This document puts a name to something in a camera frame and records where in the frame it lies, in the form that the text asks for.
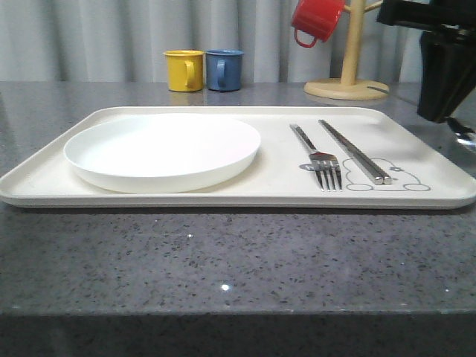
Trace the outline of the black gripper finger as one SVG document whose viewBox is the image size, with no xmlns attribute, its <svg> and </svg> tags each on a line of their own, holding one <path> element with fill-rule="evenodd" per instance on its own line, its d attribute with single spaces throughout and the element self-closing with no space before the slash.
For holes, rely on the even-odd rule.
<svg viewBox="0 0 476 357">
<path fill-rule="evenodd" d="M 424 32 L 422 85 L 417 113 L 444 122 L 475 89 L 475 38 Z"/>
</svg>

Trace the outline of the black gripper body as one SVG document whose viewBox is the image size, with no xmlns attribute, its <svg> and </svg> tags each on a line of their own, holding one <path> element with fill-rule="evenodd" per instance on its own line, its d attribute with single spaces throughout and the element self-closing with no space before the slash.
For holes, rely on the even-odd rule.
<svg viewBox="0 0 476 357">
<path fill-rule="evenodd" d="M 475 1 L 383 1 L 377 22 L 475 36 Z"/>
</svg>

